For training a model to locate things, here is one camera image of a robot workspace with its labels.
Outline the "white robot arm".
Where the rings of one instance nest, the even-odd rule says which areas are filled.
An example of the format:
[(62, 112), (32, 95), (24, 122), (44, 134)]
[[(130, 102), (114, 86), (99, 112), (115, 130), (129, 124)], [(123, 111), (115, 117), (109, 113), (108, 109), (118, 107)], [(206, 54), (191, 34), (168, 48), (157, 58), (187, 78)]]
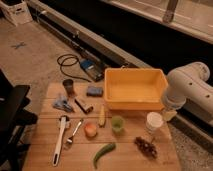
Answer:
[(202, 110), (202, 120), (213, 126), (213, 87), (206, 83), (209, 77), (210, 69), (203, 62), (192, 62), (172, 69), (166, 76), (168, 87), (161, 96), (163, 119), (170, 121), (177, 110), (190, 100), (196, 104), (193, 110)]

